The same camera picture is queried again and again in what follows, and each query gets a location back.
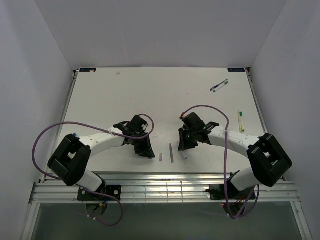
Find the purple translucent pen cap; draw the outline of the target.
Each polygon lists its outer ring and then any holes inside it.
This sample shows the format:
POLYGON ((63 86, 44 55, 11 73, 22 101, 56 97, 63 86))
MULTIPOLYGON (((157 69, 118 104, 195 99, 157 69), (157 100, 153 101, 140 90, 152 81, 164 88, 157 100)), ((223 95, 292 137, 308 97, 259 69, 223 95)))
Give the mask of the purple translucent pen cap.
POLYGON ((162 153, 162 152, 159 154, 159 161, 160 161, 160 162, 163 161, 163 153, 162 153))

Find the purple marker pen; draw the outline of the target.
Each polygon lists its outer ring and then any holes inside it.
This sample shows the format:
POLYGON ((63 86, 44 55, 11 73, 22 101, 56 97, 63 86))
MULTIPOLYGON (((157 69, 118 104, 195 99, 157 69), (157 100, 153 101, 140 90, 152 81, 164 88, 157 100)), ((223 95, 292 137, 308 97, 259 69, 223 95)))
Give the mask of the purple marker pen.
POLYGON ((173 154, 173 146, 171 143, 169 143, 169 152, 170 152, 170 162, 174 163, 174 154, 173 154))

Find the green capped marker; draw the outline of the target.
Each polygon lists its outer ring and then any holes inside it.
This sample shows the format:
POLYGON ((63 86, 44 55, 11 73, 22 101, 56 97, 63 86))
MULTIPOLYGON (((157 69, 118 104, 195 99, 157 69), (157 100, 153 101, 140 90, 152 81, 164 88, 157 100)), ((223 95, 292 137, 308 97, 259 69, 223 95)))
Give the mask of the green capped marker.
POLYGON ((212 92, 215 93, 216 91, 224 87, 226 84, 228 84, 228 79, 225 79, 224 81, 225 82, 223 84, 221 84, 218 88, 214 89, 212 92))

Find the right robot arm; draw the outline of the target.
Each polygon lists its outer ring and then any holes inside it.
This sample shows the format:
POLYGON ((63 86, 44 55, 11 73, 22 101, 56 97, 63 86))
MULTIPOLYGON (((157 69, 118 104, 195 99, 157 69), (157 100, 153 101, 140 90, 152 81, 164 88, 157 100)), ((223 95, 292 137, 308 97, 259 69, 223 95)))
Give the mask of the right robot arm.
POLYGON ((237 199, 244 190, 264 185, 273 187, 292 167, 293 162, 278 140, 269 133, 263 136, 226 131, 216 122, 205 123, 192 112, 182 114, 179 131, 179 151, 194 149, 199 144, 223 147, 246 157, 250 167, 239 170, 226 180, 226 194, 237 199))

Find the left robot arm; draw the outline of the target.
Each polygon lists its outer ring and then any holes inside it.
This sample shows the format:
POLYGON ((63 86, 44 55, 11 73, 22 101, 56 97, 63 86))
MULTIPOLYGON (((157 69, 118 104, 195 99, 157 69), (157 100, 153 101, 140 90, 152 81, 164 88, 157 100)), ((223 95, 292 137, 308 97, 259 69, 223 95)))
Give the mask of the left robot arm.
POLYGON ((88 189, 88 193, 100 200, 106 195, 105 181, 87 168, 89 159, 104 151, 125 145, 132 145, 136 155, 153 159, 155 157, 147 132, 148 122, 135 115, 130 121, 123 121, 99 133, 88 136, 66 135, 48 161, 48 168, 65 185, 88 189))

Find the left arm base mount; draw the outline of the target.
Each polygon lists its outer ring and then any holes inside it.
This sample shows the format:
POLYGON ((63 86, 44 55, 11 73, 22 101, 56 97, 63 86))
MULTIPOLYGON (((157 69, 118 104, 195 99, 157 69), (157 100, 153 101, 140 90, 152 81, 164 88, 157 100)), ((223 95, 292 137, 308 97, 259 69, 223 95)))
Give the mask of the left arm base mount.
MULTIPOLYGON (((121 185, 102 185, 101 187, 98 188, 96 193, 109 195, 120 201, 121 194, 122 194, 122 186, 121 185)), ((103 202, 103 201, 110 200, 109 197, 98 195, 96 193, 90 193, 86 191, 84 188, 79 188, 76 199, 78 201, 83 201, 83 202, 92 202, 92 201, 103 202)))

